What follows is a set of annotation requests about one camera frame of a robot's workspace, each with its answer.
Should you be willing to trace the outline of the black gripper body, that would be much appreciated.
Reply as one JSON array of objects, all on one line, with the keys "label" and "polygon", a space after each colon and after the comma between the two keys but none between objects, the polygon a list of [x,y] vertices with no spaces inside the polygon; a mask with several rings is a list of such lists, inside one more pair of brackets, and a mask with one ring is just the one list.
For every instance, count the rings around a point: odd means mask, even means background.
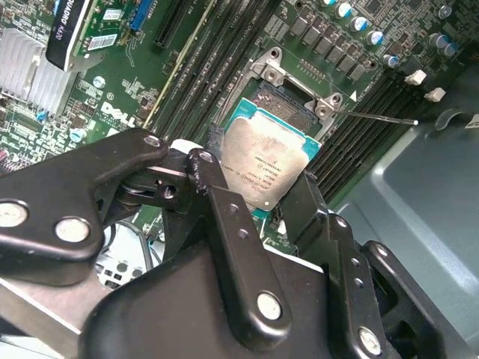
[{"label": "black gripper body", "polygon": [[290,335],[274,350],[253,352],[234,338],[200,243],[104,298],[85,323],[81,358],[331,358],[326,276],[267,254],[293,314]]}]

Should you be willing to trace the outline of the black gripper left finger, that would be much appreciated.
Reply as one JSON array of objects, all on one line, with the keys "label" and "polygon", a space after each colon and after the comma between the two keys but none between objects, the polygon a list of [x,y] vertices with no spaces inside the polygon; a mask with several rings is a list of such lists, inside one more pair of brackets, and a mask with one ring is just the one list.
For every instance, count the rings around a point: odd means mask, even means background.
[{"label": "black gripper left finger", "polygon": [[104,222],[148,204],[182,218],[166,239],[163,270],[206,247],[228,324],[239,341],[282,341],[291,311],[240,194],[218,159],[190,150],[163,166],[164,141],[131,129],[1,178],[1,273],[29,283],[86,280],[104,245]]}]

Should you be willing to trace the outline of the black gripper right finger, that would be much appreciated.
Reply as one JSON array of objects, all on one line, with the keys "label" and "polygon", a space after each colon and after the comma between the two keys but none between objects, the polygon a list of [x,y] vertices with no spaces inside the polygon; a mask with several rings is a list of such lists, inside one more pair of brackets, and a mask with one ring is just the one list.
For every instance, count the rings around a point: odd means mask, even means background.
[{"label": "black gripper right finger", "polygon": [[446,358],[442,314],[386,246],[360,245],[303,172],[281,199],[287,238],[326,273],[328,342],[336,358]]}]

